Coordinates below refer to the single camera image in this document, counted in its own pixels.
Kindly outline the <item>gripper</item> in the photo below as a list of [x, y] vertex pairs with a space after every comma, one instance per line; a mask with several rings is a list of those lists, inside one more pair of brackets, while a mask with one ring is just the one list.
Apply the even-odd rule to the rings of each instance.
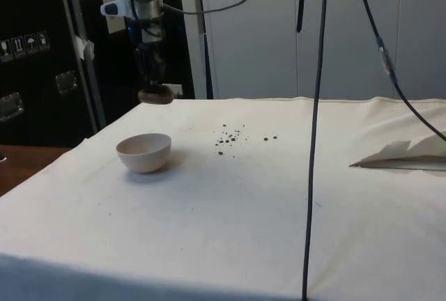
[[[130, 42], [134, 46], [149, 45], [151, 43], [159, 43], [164, 36], [162, 20], [155, 18], [151, 20], [128, 20], [128, 34]], [[153, 55], [151, 50], [145, 47], [138, 47], [134, 51], [135, 61], [140, 75], [144, 79], [146, 88], [157, 84], [153, 73]]]

